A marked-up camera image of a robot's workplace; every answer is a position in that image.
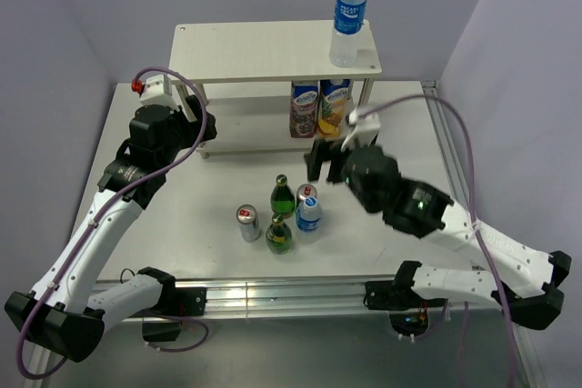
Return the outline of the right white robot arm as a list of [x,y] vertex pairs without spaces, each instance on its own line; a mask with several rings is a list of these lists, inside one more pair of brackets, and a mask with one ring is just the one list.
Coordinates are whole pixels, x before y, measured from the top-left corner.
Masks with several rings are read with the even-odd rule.
[[562,251],[540,252],[487,224],[471,224],[469,212],[433,185],[405,178],[396,160],[376,144],[343,150],[338,141],[316,140],[304,156],[306,175],[318,181],[329,163],[327,181],[345,184],[370,214],[381,214],[394,230],[439,245],[477,266],[437,268],[404,261],[387,281],[366,282],[370,310],[405,311],[468,302],[508,311],[513,323],[544,330],[561,314],[571,258]]

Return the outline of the blue-label water bottle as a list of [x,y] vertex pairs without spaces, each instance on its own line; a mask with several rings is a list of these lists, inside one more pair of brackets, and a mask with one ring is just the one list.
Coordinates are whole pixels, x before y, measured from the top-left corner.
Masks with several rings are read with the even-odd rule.
[[355,64],[359,33],[364,24],[367,0],[336,0],[329,59],[348,68]]
[[322,217],[323,210],[316,197],[308,196],[299,203],[296,210],[296,227],[303,243],[311,244],[317,240]]

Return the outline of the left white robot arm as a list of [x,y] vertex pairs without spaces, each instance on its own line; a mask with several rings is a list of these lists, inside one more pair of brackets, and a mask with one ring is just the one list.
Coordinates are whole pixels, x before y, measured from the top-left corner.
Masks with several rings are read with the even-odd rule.
[[5,312],[20,333],[18,348],[34,343],[79,363],[104,333],[142,311],[171,315],[177,308],[176,279],[153,267],[129,281],[93,294],[96,279],[125,232],[166,183],[169,170],[216,138],[216,119],[203,99],[185,99],[195,118],[173,102],[144,104],[135,111],[130,135],[98,182],[89,211],[50,270],[27,293],[14,292]]

